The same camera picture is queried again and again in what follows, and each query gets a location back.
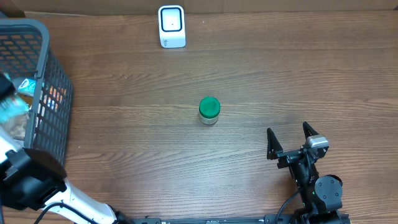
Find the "beige granola bag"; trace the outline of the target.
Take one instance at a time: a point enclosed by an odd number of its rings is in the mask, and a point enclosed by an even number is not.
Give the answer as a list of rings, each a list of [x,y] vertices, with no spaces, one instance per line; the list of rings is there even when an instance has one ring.
[[[29,111],[26,114],[15,116],[8,122],[1,124],[5,132],[13,139],[23,141],[27,129],[27,122],[29,120]]]

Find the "green lid jar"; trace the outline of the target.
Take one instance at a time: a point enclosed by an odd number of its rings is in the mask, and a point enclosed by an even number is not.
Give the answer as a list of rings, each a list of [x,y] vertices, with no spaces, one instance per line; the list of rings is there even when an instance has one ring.
[[[201,122],[212,125],[218,121],[221,104],[215,97],[207,96],[201,100],[198,110]]]

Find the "orange snack packet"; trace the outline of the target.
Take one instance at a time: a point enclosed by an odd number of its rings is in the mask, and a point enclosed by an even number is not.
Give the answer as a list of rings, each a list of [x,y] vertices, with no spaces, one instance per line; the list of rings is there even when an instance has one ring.
[[[48,91],[48,93],[41,91],[40,99],[43,100],[44,105],[49,107],[51,110],[59,112],[67,100],[67,90],[64,88],[55,88],[51,86]]]

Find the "teal snack packet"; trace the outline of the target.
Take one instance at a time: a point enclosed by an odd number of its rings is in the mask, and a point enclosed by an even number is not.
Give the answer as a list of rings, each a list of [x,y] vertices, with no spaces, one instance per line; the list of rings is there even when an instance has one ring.
[[[1,124],[8,122],[15,116],[26,114],[29,108],[29,105],[19,95],[5,97],[1,100]]]

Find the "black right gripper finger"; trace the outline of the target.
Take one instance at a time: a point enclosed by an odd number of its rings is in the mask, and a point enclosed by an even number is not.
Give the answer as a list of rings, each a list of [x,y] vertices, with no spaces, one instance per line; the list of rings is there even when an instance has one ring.
[[[267,159],[274,160],[278,159],[278,153],[282,153],[283,148],[277,140],[273,130],[267,129]]]
[[[319,133],[316,132],[306,121],[303,122],[303,131],[306,139],[310,136],[319,135]]]

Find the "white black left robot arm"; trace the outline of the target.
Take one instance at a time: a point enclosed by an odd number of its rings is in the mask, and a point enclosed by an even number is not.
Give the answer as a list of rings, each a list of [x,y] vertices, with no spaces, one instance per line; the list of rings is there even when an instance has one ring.
[[[1,207],[40,210],[74,223],[131,223],[122,212],[97,202],[67,179],[65,169],[49,153],[22,147],[1,129]]]

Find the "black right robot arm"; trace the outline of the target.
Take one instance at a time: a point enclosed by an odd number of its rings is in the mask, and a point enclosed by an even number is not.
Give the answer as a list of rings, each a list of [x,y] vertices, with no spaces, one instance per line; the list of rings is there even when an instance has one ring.
[[[297,186],[279,208],[274,223],[349,223],[347,215],[341,215],[343,206],[343,182],[336,175],[319,176],[315,163],[323,158],[329,141],[316,132],[307,122],[303,123],[305,143],[300,149],[284,151],[271,128],[267,129],[267,159],[276,160],[280,169],[288,168]],[[294,211],[288,218],[282,217],[286,206],[300,196],[303,208]]]

